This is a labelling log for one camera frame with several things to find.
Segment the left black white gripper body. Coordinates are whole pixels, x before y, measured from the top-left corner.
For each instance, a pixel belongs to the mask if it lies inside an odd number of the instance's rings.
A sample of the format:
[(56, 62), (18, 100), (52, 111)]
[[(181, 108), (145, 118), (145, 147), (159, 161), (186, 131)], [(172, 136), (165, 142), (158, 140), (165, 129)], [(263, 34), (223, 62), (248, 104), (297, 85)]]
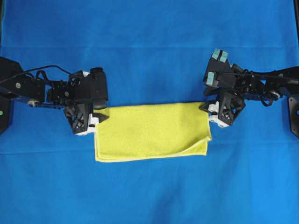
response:
[(77, 71), (69, 76), (70, 81), (70, 102), (64, 108), (64, 115), (71, 127), (72, 133), (83, 136), (95, 132), (95, 124), (98, 118), (93, 116), (93, 104), (91, 100), (84, 98), (86, 87), (81, 84), (89, 72)]

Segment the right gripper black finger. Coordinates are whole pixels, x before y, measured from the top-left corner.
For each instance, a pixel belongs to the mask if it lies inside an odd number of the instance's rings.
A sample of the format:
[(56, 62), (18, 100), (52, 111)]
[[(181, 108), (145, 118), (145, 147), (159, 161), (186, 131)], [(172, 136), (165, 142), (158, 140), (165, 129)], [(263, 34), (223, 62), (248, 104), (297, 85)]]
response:
[(199, 109), (202, 111), (218, 111), (219, 110), (219, 102), (215, 101), (215, 100), (207, 101), (203, 105), (200, 105)]

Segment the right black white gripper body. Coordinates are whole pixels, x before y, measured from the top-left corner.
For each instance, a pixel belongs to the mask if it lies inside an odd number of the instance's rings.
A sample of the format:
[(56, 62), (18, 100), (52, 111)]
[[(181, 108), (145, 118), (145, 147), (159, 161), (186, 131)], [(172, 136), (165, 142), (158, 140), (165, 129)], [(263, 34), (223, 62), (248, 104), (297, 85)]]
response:
[(244, 99), (229, 91), (220, 91), (215, 101), (219, 102), (219, 110), (206, 112), (209, 114), (209, 121), (221, 128), (232, 126), (245, 107)]

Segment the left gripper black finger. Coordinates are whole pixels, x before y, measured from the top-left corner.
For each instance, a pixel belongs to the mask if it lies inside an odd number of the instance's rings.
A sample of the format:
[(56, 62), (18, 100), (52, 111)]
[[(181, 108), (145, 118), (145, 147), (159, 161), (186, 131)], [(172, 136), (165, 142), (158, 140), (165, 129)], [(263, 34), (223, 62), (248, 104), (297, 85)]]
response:
[(103, 113), (94, 113), (93, 117), (96, 118), (96, 123), (101, 123), (107, 119), (109, 119), (109, 116)]

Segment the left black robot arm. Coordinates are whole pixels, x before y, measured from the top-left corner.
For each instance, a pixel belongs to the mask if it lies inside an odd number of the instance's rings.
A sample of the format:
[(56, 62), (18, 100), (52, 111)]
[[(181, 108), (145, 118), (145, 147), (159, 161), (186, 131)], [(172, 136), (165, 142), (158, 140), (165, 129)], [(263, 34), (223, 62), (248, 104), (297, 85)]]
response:
[(23, 70), (16, 61), (0, 59), (0, 132), (11, 124), (12, 102), (33, 108), (62, 109), (75, 135), (96, 132), (109, 119), (106, 75), (101, 67), (68, 73), (68, 80), (48, 79), (44, 67)]

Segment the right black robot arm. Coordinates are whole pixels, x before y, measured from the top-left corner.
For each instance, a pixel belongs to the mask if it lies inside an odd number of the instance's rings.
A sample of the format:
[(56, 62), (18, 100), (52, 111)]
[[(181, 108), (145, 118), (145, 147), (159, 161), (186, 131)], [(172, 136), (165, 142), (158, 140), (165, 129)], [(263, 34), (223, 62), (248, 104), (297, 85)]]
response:
[(228, 127), (245, 108), (246, 100), (260, 101), (265, 107), (283, 96), (299, 92), (299, 68), (297, 66), (271, 72), (254, 72), (236, 64), (209, 65), (204, 76), (207, 86), (204, 94), (215, 95), (200, 110), (209, 114), (209, 120), (219, 127)]

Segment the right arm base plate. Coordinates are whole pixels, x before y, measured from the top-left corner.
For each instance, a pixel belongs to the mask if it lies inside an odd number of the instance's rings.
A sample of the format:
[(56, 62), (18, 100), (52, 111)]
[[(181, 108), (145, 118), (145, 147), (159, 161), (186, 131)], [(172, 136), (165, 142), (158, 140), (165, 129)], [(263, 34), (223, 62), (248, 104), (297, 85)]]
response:
[(295, 94), (288, 98), (288, 114), (291, 132), (299, 137), (299, 95)]

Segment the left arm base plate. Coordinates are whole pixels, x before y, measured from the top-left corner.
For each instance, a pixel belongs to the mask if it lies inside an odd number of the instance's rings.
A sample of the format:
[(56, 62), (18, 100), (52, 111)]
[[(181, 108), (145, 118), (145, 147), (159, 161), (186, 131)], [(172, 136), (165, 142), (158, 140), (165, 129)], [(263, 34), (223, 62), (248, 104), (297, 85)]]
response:
[(3, 134), (12, 124), (14, 104), (12, 100), (0, 97), (0, 134)]

